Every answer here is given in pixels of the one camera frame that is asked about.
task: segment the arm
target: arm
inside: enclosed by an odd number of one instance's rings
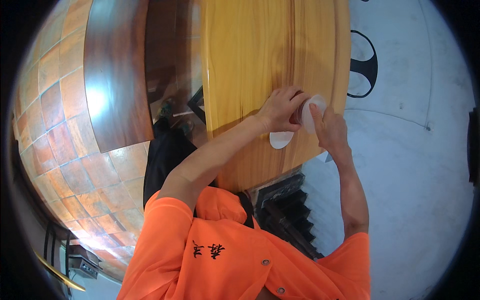
[[[368,206],[360,179],[353,165],[352,150],[347,142],[347,125],[340,114],[327,107],[324,116],[310,104],[318,145],[332,156],[340,176],[340,206],[345,240],[358,232],[368,233]]]
[[[300,125],[290,124],[288,120],[310,96],[306,93],[294,96],[298,91],[298,86],[273,91],[256,115],[247,117],[190,154],[167,176],[157,199],[176,198],[194,210],[201,191],[215,179],[223,165],[255,137],[267,132],[300,129]]]

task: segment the orange shirt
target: orange shirt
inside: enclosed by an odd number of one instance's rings
[[[174,198],[145,207],[145,223],[117,299],[255,299],[265,286],[280,299],[369,299],[369,240],[349,237],[317,262],[243,223],[234,194],[206,187],[193,217]]]

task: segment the leg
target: leg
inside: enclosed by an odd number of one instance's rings
[[[181,129],[170,129],[166,118],[154,124],[154,134],[145,170],[144,208],[148,199],[161,189],[167,175],[197,149]]]

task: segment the hand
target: hand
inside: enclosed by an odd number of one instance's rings
[[[351,149],[347,142],[347,124],[342,115],[327,107],[322,117],[322,111],[314,103],[310,103],[309,109],[315,123],[318,146],[328,151],[334,160],[349,158]]]
[[[263,124],[265,132],[295,132],[301,128],[299,124],[290,123],[293,112],[303,101],[311,96],[301,92],[299,86],[288,86],[276,89],[265,101],[260,111],[255,115]]]

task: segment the wood grain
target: wood grain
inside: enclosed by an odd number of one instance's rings
[[[147,7],[148,0],[95,0],[90,10],[85,90],[102,153],[153,139],[144,73]]]
[[[347,97],[347,0],[202,1],[202,77],[208,137],[254,114],[272,90],[301,85],[337,113]],[[217,177],[232,192],[266,182],[320,154],[302,129],[280,150],[255,139]]]

